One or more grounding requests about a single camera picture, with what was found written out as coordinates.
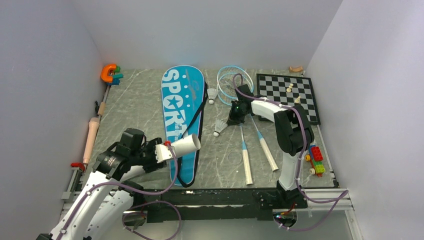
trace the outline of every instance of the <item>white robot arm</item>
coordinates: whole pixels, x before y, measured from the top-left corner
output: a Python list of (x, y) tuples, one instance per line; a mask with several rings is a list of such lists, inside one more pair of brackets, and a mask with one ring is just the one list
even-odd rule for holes
[[(306, 146), (309, 146), (314, 141), (314, 133), (305, 110), (300, 104), (291, 106), (292, 109), (299, 113), (302, 121), (302, 125), (300, 125), (294, 111), (283, 108), (281, 104), (276, 105), (265, 101), (267, 100), (265, 97), (253, 97), (247, 85), (241, 85), (237, 87), (237, 90), (238, 100), (232, 102), (227, 124), (238, 125), (244, 123), (244, 118), (248, 114), (258, 115), (275, 123), (278, 145), (283, 151), (281, 175), (277, 182), (280, 201), (289, 206), (294, 202), (299, 203), (303, 196), (299, 192), (295, 181), (295, 179), (299, 180), (298, 171), (302, 167), (302, 161), (298, 161), (298, 159), (304, 157), (300, 156), (304, 148), (304, 141), (306, 141)], [(303, 127), (305, 139), (302, 136), (301, 127)]]
[[(144, 133), (129, 128), (120, 142), (114, 143), (107, 151), (99, 154), (87, 183), (65, 217), (50, 234), (40, 234), (36, 240), (97, 240), (122, 213), (134, 202), (130, 191), (119, 189), (113, 198), (99, 210), (105, 197), (118, 183), (143, 173), (149, 173), (166, 166), (172, 159), (171, 152), (160, 138), (144, 141)], [(201, 148), (195, 134), (186, 136), (171, 145), (177, 158)], [(139, 185), (130, 187), (141, 190)]]

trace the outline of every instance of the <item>small wooden object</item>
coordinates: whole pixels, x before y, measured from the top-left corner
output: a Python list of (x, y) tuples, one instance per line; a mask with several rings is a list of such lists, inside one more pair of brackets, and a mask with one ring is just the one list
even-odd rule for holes
[(303, 71), (304, 71), (304, 68), (303, 68), (302, 66), (298, 66), (298, 67), (292, 67), (292, 66), (289, 66), (289, 67), (288, 67), (288, 71), (289, 71), (290, 73), (301, 73), (301, 72), (303, 72)]
[(106, 107), (106, 103), (104, 101), (102, 101), (100, 103), (100, 107), (98, 108), (97, 115), (103, 116), (103, 114), (105, 113), (105, 107)]

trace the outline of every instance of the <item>black strap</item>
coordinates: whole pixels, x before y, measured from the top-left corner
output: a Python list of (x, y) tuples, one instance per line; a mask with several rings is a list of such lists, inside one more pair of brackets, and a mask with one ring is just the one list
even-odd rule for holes
[[(203, 111), (203, 109), (205, 108), (205, 104), (208, 101), (208, 84), (206, 84), (206, 82), (204, 83), (204, 89), (203, 89), (203, 101), (201, 102), (200, 106), (198, 107), (197, 111), (194, 113), (194, 117), (191, 120), (191, 122), (188, 124), (187, 129), (184, 131), (184, 133), (181, 135), (181, 138), (183, 137), (184, 134), (186, 134), (186, 132), (189, 130), (189, 128), (193, 125), (193, 123), (196, 121), (196, 119), (198, 118), (199, 114)], [(199, 133), (198, 133), (198, 139), (200, 140), (202, 138), (202, 122), (203, 122), (203, 114), (200, 118), (200, 127), (199, 127)], [(197, 172), (197, 168), (198, 168), (198, 161), (199, 161), (199, 151), (197, 151), (196, 153), (196, 158), (194, 160), (194, 176), (193, 176), (193, 180), (190, 183), (185, 183), (183, 182), (183, 180), (181, 179), (180, 176), (180, 172), (182, 169), (182, 165), (183, 165), (183, 158), (179, 157), (176, 161), (176, 163), (178, 164), (178, 172), (176, 173), (176, 177), (179, 181), (179, 183), (181, 184), (181, 186), (183, 186), (184, 188), (188, 188), (191, 185), (193, 185), (195, 183), (195, 177), (196, 177), (196, 172)]]

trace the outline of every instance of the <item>red clamp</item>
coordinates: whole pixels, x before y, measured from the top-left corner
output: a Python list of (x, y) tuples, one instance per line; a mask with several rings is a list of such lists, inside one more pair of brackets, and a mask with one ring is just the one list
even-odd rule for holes
[(73, 168), (79, 168), (82, 172), (86, 171), (86, 166), (84, 166), (84, 164), (82, 164), (81, 162), (73, 162), (70, 164), (70, 166)]

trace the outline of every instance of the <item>cable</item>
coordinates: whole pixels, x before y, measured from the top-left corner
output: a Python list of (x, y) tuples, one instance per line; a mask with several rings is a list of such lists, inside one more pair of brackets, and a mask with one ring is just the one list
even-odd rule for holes
[(294, 208), (295, 208), (296, 203), (293, 202), (293, 204), (291, 205), (290, 209), (288, 211), (282, 211), (280, 214), (281, 215), (287, 215), (289, 214)]
[[(180, 231), (180, 229), (182, 227), (181, 214), (180, 214), (180, 212), (178, 211), (178, 209), (174, 205), (172, 205), (171, 203), (169, 203), (167, 201), (158, 200), (158, 201), (151, 201), (151, 202), (143, 203), (141, 205), (133, 206), (129, 210), (135, 209), (135, 208), (139, 208), (139, 207), (144, 207), (144, 206), (147, 206), (147, 205), (150, 205), (150, 204), (156, 204), (156, 203), (168, 204), (169, 206), (171, 206), (175, 210), (176, 214), (178, 215), (178, 228), (176, 229), (175, 233), (172, 236), (170, 236), (169, 238), (165, 239), (165, 240), (171, 240), (171, 239), (173, 239), (178, 234), (178, 232)], [(130, 227), (128, 227), (127, 225), (125, 225), (125, 219), (128, 217), (128, 215), (133, 215), (133, 214), (138, 214), (138, 212), (137, 213), (135, 213), (135, 212), (128, 213), (128, 214), (126, 214), (125, 216), (122, 217), (122, 225), (124, 226), (124, 228), (126, 230), (132, 232), (133, 234), (135, 234), (135, 235), (137, 235), (139, 237), (142, 237), (142, 238), (144, 238), (146, 240), (153, 240), (153, 239), (151, 239), (149, 237), (146, 237), (146, 236), (142, 235), (139, 232), (136, 232), (136, 231), (132, 230)]]
[(327, 217), (328, 217), (328, 215), (333, 211), (333, 209), (334, 209), (334, 207), (336, 206), (336, 204), (339, 202), (339, 200), (340, 199), (342, 199), (342, 198), (344, 198), (347, 194), (348, 194), (348, 190), (345, 190), (345, 191), (343, 191), (341, 194), (340, 194), (340, 196), (339, 197), (336, 197), (336, 198), (333, 198), (333, 199), (329, 199), (329, 200), (323, 200), (323, 201), (317, 201), (317, 200), (314, 200), (314, 199), (312, 199), (312, 198), (310, 198), (310, 197), (308, 197), (303, 191), (302, 191), (302, 189), (301, 189), (301, 187), (300, 187), (300, 185), (299, 185), (299, 176), (300, 176), (300, 174), (301, 174), (301, 161), (302, 161), (302, 156), (303, 156), (303, 153), (306, 151), (306, 148), (307, 148), (307, 140), (306, 140), (306, 133), (305, 133), (305, 129), (304, 129), (304, 124), (303, 124), (303, 122), (302, 122), (302, 119), (301, 119), (301, 116), (300, 116), (300, 114), (299, 114), (299, 112), (295, 109), (295, 108), (293, 108), (293, 107), (291, 107), (291, 106), (287, 106), (287, 105), (283, 105), (283, 104), (281, 104), (280, 102), (276, 102), (276, 101), (273, 101), (273, 100), (269, 100), (269, 99), (267, 99), (267, 98), (258, 98), (258, 97), (254, 97), (254, 96), (249, 96), (249, 95), (246, 95), (246, 94), (244, 94), (242, 91), (240, 91), (238, 88), (237, 88), (237, 85), (236, 85), (236, 77), (237, 76), (240, 76), (241, 77), (241, 84), (243, 84), (243, 76), (240, 74), (240, 73), (237, 73), (237, 74), (235, 74), (233, 77), (232, 77), (232, 85), (233, 85), (233, 87), (235, 88), (235, 90), (241, 95), (241, 96), (243, 96), (243, 97), (245, 97), (245, 98), (248, 98), (248, 99), (252, 99), (252, 100), (257, 100), (257, 101), (263, 101), (263, 102), (269, 102), (269, 103), (271, 103), (271, 104), (274, 104), (274, 105), (276, 105), (276, 106), (279, 106), (280, 108), (282, 108), (282, 109), (289, 109), (289, 110), (292, 110), (293, 112), (294, 112), (294, 114), (296, 115), (296, 118), (297, 118), (297, 121), (298, 121), (298, 123), (299, 123), (299, 127), (300, 127), (300, 132), (302, 133), (302, 138), (303, 138), (303, 148), (302, 148), (302, 150), (300, 151), (300, 154), (299, 154), (299, 157), (297, 158), (297, 161), (299, 161), (298, 162), (298, 164), (297, 164), (297, 168), (296, 168), (296, 175), (295, 175), (295, 177), (294, 177), (294, 181), (295, 181), (295, 183), (296, 183), (296, 187), (297, 187), (297, 189), (299, 190), (299, 192), (303, 195), (303, 197), (304, 198), (306, 198), (307, 200), (309, 200), (309, 201), (311, 201), (311, 202), (313, 202), (313, 203), (316, 203), (316, 204), (325, 204), (325, 203), (331, 203), (331, 202), (334, 202), (334, 204), (333, 204), (333, 206), (330, 208), (330, 210), (328, 211), (328, 213), (317, 223), (317, 224), (314, 224), (313, 226), (312, 226), (312, 228), (310, 228), (310, 227), (308, 227), (308, 228), (303, 228), (303, 229), (306, 229), (305, 231), (308, 231), (308, 230), (311, 230), (311, 229), (314, 229), (315, 227), (317, 227), (319, 224), (321, 224)]
[[(86, 198), (91, 194), (91, 192), (93, 192), (95, 189), (97, 189), (97, 188), (99, 188), (101, 186), (106, 186), (106, 185), (118, 186), (118, 187), (121, 187), (121, 188), (130, 190), (130, 191), (133, 191), (133, 192), (136, 192), (136, 193), (139, 193), (139, 194), (151, 195), (151, 196), (158, 196), (158, 195), (162, 195), (162, 194), (166, 193), (174, 185), (175, 181), (177, 180), (177, 173), (178, 173), (177, 157), (175, 156), (175, 153), (174, 153), (173, 149), (171, 148), (171, 146), (169, 145), (167, 147), (168, 147), (169, 151), (172, 154), (172, 158), (173, 158), (174, 165), (175, 165), (175, 175), (174, 175), (174, 177), (172, 179), (171, 184), (167, 188), (165, 188), (162, 191), (149, 192), (149, 191), (139, 190), (139, 189), (136, 189), (136, 188), (133, 188), (133, 187), (124, 185), (124, 184), (119, 183), (119, 182), (103, 182), (103, 183), (99, 183), (99, 184), (93, 186), (92, 188), (90, 188), (88, 191), (86, 191), (84, 193), (84, 195), (81, 197), (81, 199), (79, 200), (79, 202), (75, 205), (75, 208), (73, 209), (73, 211), (69, 215), (69, 218), (66, 220), (66, 222), (63, 225), (63, 228), (62, 229), (63, 230), (68, 229), (69, 225), (71, 224), (72, 220), (74, 219), (75, 215), (77, 214), (77, 211), (80, 209), (81, 205), (84, 203), (84, 201), (86, 200)], [(59, 232), (59, 234), (57, 235), (56, 240), (61, 240), (63, 235), (64, 234), (62, 233), (62, 231)]]

